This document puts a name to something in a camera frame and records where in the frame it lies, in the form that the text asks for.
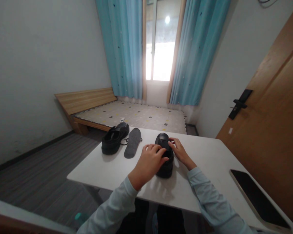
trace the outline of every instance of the phone screen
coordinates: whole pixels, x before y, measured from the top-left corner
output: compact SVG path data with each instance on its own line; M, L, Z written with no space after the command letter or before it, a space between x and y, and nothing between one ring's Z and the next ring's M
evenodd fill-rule
M247 173L236 170L231 172L264 221L290 229L287 222Z

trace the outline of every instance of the pants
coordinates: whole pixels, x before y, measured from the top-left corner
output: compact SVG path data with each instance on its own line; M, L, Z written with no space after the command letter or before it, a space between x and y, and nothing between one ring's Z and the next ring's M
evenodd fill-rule
M145 233L146 220L149 211L149 202L136 198L136 211L129 213L121 223L117 234L123 233ZM157 209L158 234L163 233L181 233L186 230L183 225L182 211L164 205L159 205Z

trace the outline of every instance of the black leather shoe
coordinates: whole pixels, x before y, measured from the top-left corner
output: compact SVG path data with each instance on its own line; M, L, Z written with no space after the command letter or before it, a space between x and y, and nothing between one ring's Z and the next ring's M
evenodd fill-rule
M156 173L158 177L161 178L169 178L173 173L173 161L174 161L174 153L173 149L168 144L169 139L166 133L160 133L155 140L155 144L160 145L162 148L166 149L166 152L163 154L163 157L169 158L160 168L160 170Z
M119 147L120 142L129 133L129 125L127 123L120 123L116 127L112 127L107 134L102 138L102 153L115 154Z

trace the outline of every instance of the sheer curtain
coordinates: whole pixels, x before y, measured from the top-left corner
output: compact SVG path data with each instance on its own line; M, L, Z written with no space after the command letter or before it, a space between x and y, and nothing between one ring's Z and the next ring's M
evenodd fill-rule
M170 103L199 104L230 0L187 0Z
M116 96L142 98L142 0L96 0Z

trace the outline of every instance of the door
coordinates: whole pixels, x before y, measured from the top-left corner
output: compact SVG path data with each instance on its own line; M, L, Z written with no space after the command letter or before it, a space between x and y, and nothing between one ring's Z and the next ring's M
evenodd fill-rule
M293 14L247 89L248 107L216 138L293 221Z

